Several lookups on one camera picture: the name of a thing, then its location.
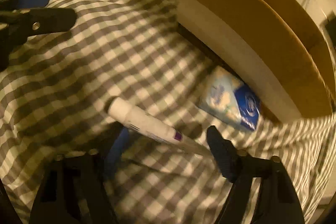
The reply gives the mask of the white tube purple label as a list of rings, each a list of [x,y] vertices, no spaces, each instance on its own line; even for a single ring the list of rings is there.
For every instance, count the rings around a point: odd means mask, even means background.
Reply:
[[[126,128],[160,143],[173,145],[189,153],[211,156],[205,146],[197,143],[175,128],[153,117],[140,107],[132,105],[120,97],[114,97],[108,106],[108,114]]]

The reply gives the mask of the blue tissue pack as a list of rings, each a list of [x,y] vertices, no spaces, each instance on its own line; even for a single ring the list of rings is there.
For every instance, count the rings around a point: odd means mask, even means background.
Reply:
[[[259,98],[222,67],[216,67],[207,77],[198,107],[241,131],[253,132],[259,122]]]

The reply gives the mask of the grey checkered bed sheet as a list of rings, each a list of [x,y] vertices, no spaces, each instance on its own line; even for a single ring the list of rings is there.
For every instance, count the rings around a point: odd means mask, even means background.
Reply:
[[[251,155],[282,159],[305,221],[313,216],[335,160],[335,116],[285,125],[262,121],[251,134],[196,105],[211,62],[176,31],[176,0],[50,0],[72,8],[68,33],[31,38],[1,73],[1,180],[22,222],[47,165],[62,152],[88,151],[114,135],[104,111],[120,96],[206,143],[215,125]]]

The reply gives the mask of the brown cardboard box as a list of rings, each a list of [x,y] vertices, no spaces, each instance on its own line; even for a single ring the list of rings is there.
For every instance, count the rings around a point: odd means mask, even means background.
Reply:
[[[178,0],[177,21],[184,38],[254,91],[268,118],[333,113],[330,51],[296,0]]]

